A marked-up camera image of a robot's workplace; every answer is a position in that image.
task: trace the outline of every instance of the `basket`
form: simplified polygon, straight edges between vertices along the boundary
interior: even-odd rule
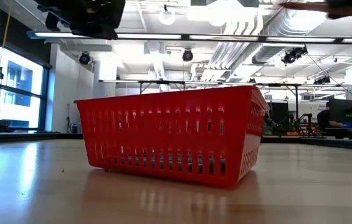
[[[91,166],[223,187],[256,163],[268,109],[254,86],[75,103]]]

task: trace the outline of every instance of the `desk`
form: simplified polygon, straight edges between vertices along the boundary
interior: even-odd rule
[[[263,144],[217,189],[90,167],[82,140],[0,144],[0,223],[352,223],[352,150]]]
[[[329,135],[335,136],[337,139],[352,139],[352,128],[326,128]]]

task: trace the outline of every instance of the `person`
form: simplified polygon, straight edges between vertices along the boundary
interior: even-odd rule
[[[352,0],[326,0],[325,2],[285,2],[287,9],[327,12],[330,19],[352,16]]]
[[[343,123],[330,120],[330,102],[325,105],[325,110],[317,114],[318,129],[326,131],[327,128],[343,128]]]

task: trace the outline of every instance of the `metal pole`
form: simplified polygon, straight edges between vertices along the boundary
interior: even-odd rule
[[[297,85],[295,85],[295,89],[296,89],[296,94],[295,94],[295,96],[296,96],[296,118],[299,119],[299,102],[298,102],[299,94],[298,94],[298,86]]]

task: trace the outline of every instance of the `spotlight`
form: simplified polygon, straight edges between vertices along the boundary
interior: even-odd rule
[[[281,58],[281,62],[283,62],[285,65],[291,64],[296,60],[300,59],[302,55],[305,55],[307,53],[308,52],[306,47],[294,48],[291,51],[285,53],[285,55]]]
[[[80,58],[78,59],[78,61],[82,64],[82,65],[88,65],[88,63],[90,63],[91,57],[90,57],[90,52],[82,52],[82,55],[80,56]]]
[[[319,78],[317,80],[314,80],[314,85],[322,85],[322,84],[328,84],[331,83],[331,78],[329,76],[325,76],[323,78]]]
[[[183,53],[183,61],[190,62],[194,58],[193,52],[190,49],[186,49]]]

